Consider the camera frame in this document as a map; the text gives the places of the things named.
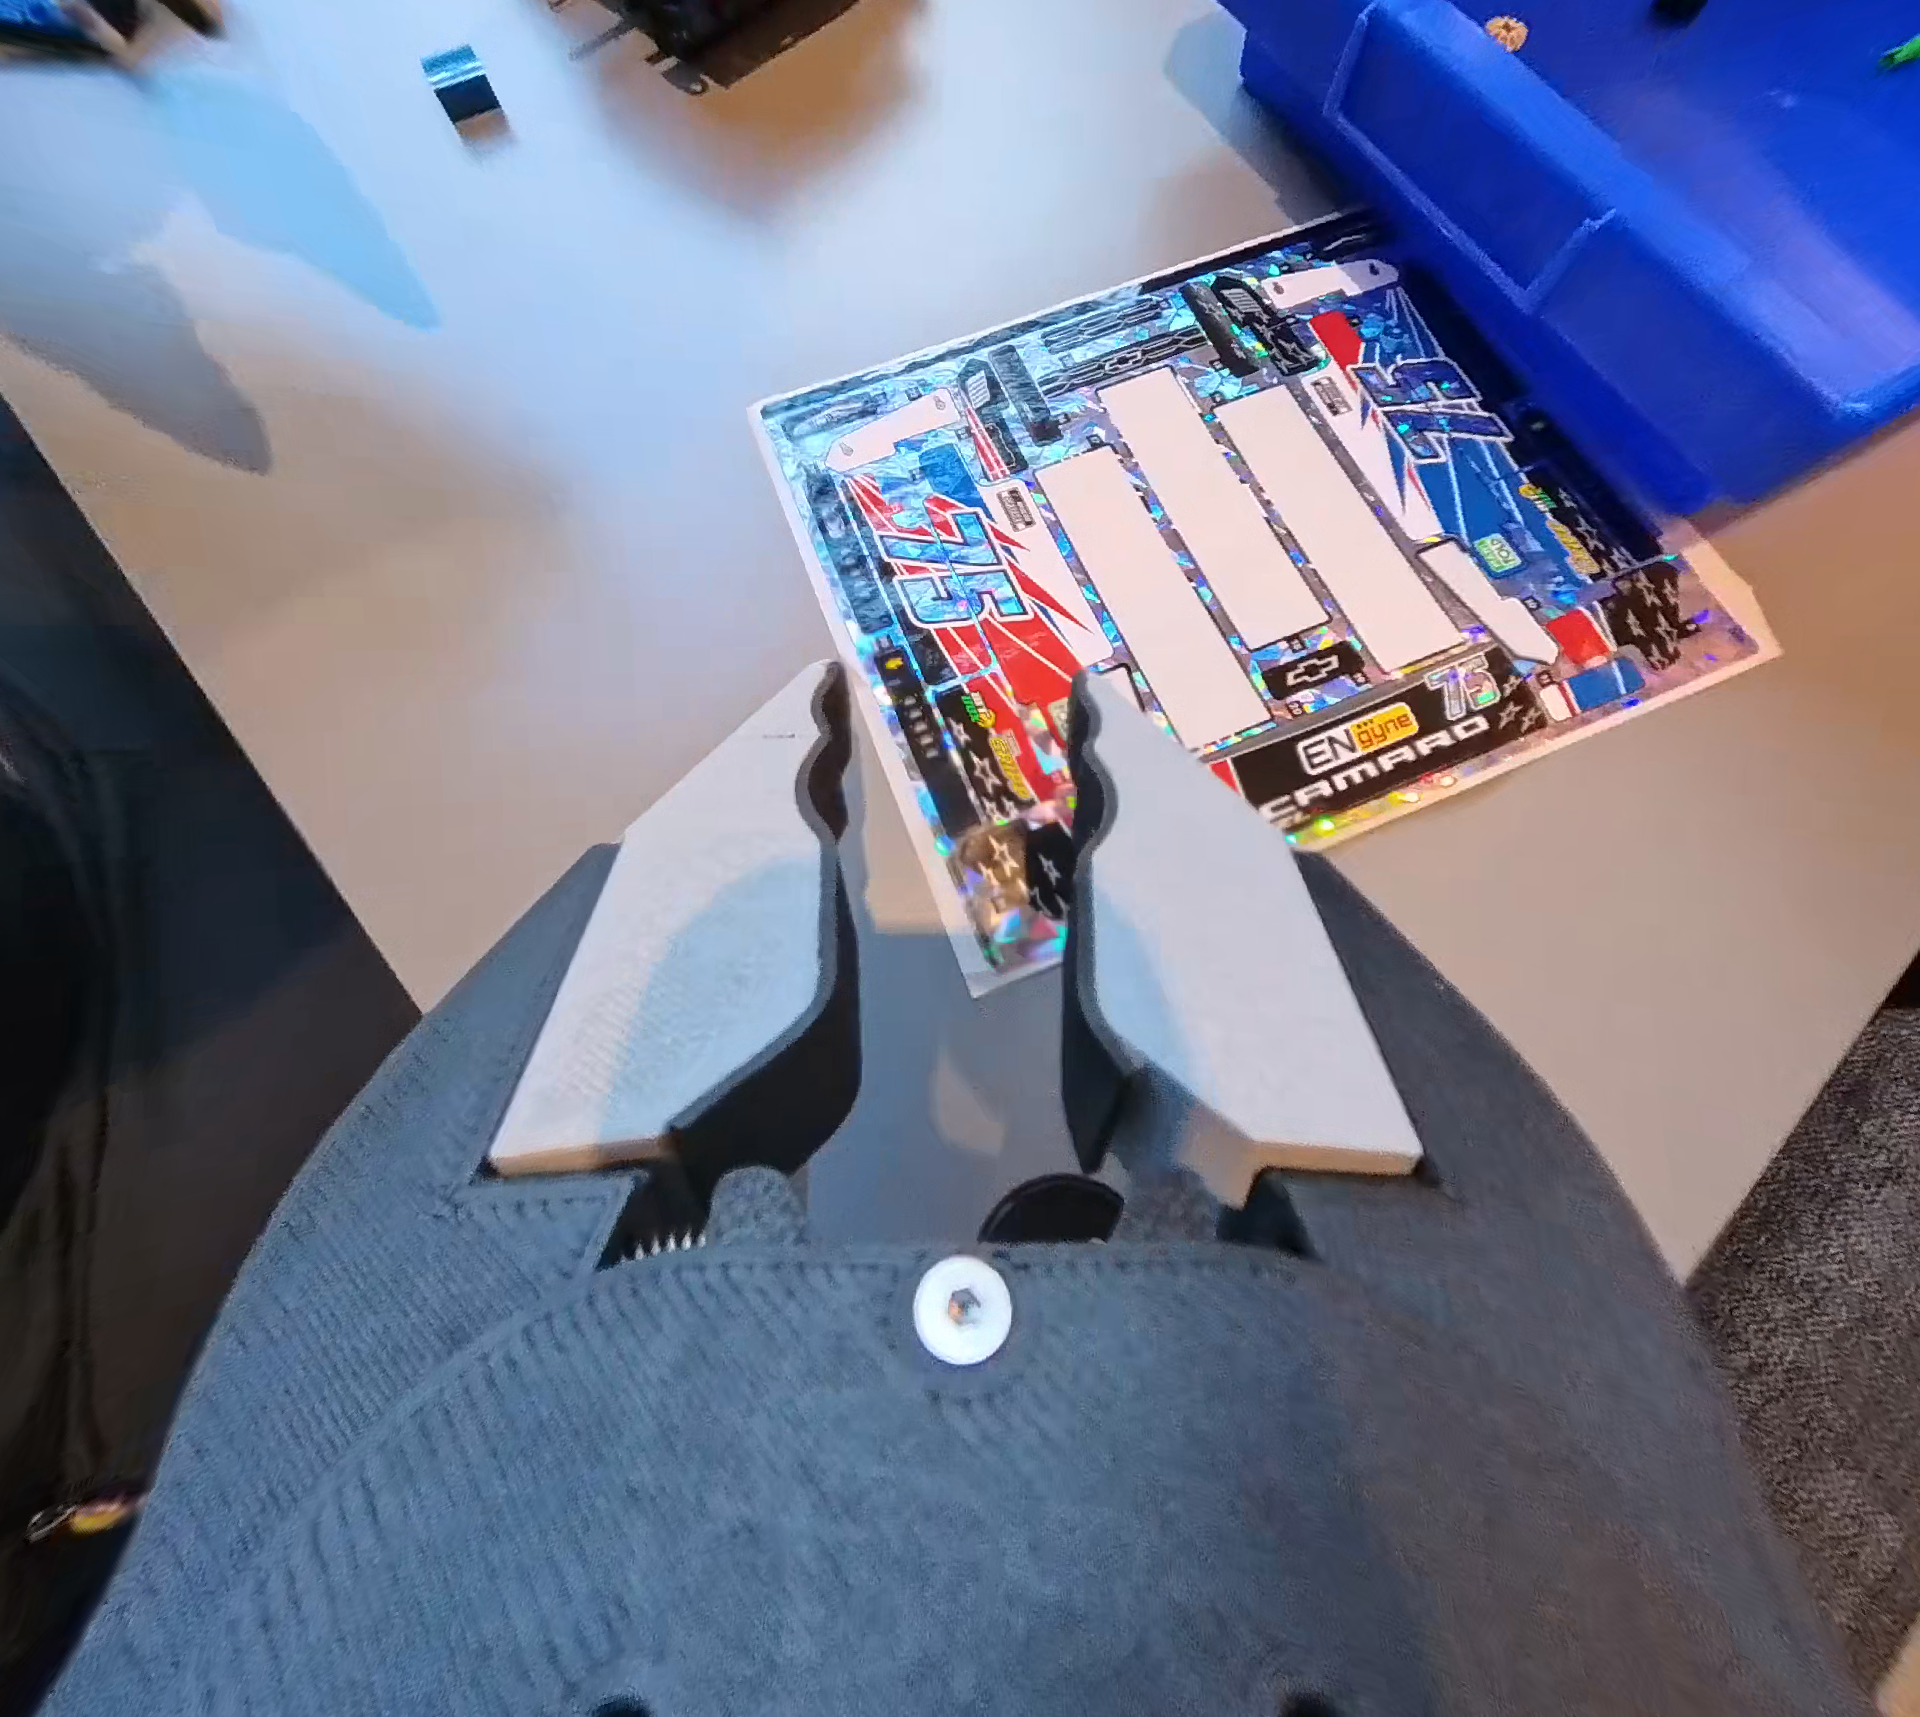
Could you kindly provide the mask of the grey desk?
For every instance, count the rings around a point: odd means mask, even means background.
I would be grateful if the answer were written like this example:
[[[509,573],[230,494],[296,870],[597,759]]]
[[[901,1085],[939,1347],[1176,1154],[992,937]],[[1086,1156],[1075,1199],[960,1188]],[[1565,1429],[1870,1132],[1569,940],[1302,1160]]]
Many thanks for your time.
[[[5,66],[5,399],[418,1006],[833,650],[755,403],[1336,203],[1211,0],[223,4]],[[1719,550],[1777,660],[1333,854],[1681,1275],[1917,955],[1917,432]]]

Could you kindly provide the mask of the holographic sticker sheet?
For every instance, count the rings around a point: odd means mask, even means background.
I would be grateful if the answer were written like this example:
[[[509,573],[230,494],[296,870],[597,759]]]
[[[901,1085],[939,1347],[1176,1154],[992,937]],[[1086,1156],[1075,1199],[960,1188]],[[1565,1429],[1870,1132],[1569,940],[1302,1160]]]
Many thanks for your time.
[[[751,425],[975,996],[1065,953],[1078,679],[1327,849],[1780,653],[1365,209]]]

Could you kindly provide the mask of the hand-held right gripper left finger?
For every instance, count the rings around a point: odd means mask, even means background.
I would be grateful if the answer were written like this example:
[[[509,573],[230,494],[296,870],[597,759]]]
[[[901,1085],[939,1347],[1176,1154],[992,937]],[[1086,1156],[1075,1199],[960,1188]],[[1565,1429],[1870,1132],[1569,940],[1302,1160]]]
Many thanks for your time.
[[[490,1145],[502,1176],[802,1172],[861,1087],[849,676],[807,664],[637,818]]]

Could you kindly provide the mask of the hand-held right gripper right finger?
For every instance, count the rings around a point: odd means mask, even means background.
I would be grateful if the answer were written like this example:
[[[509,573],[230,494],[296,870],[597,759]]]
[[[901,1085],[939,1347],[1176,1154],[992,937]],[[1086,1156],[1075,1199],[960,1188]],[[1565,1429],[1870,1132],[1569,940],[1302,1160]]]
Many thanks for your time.
[[[1404,1179],[1426,1149],[1292,844],[1106,679],[1070,691],[1063,1106],[1078,1166]]]

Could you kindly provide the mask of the blue smooth tile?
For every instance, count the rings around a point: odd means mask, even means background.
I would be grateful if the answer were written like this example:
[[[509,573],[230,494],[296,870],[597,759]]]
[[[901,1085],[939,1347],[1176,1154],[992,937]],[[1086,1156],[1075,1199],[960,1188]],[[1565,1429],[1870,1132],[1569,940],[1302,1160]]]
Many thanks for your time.
[[[498,138],[510,119],[493,75],[470,44],[420,60],[423,75],[446,122],[467,140]]]

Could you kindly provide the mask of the blue and white brick panel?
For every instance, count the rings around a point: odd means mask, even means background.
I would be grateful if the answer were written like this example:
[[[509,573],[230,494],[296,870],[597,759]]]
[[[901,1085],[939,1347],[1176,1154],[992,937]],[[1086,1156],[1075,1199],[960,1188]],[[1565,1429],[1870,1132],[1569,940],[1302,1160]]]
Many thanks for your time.
[[[142,0],[2,0],[2,51],[118,56],[133,46],[142,24]]]

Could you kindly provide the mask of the blue storage bin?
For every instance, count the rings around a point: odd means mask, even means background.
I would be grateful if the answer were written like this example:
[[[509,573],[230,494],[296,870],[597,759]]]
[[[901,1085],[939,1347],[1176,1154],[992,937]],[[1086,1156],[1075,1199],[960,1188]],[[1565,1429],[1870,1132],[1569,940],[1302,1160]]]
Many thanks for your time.
[[[1918,0],[1215,1],[1250,93],[1647,500],[1766,500],[1917,421],[1917,64],[1877,64]]]

